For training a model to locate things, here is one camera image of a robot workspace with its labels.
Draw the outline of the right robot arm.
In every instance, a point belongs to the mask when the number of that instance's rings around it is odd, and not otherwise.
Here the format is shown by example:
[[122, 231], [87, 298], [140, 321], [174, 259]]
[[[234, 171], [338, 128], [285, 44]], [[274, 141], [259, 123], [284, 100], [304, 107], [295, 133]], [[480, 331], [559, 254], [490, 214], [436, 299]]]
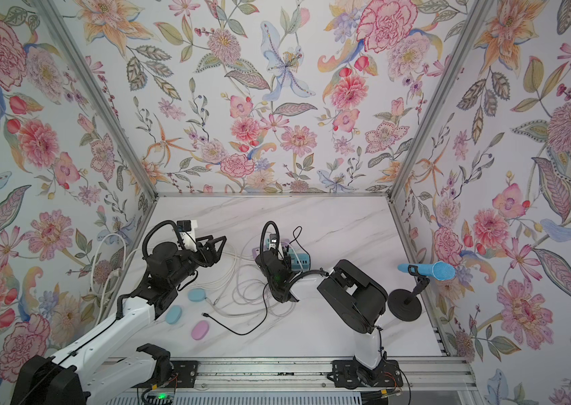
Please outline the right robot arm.
[[336, 359], [327, 374], [337, 388], [403, 388], [405, 379], [398, 362], [387, 359], [379, 318], [387, 309], [386, 290], [346, 259], [331, 272], [322, 268], [296, 272], [292, 260], [280, 255], [275, 243], [260, 246], [255, 256], [270, 293], [280, 303], [321, 296], [353, 332], [354, 355]]

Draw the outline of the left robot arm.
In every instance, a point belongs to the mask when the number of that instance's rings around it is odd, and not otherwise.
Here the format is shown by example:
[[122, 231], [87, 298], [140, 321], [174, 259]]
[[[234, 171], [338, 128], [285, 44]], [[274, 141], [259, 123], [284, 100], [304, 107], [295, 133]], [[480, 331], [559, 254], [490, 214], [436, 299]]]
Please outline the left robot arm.
[[146, 270], [138, 287], [118, 297], [116, 311], [103, 323], [55, 354], [36, 355], [20, 370], [13, 404], [103, 404], [129, 388], [157, 388], [176, 376], [171, 353], [142, 344], [136, 354], [114, 366], [104, 363], [135, 334], [168, 310], [186, 279], [221, 259], [226, 238], [196, 239], [196, 248], [162, 242], [143, 251]]

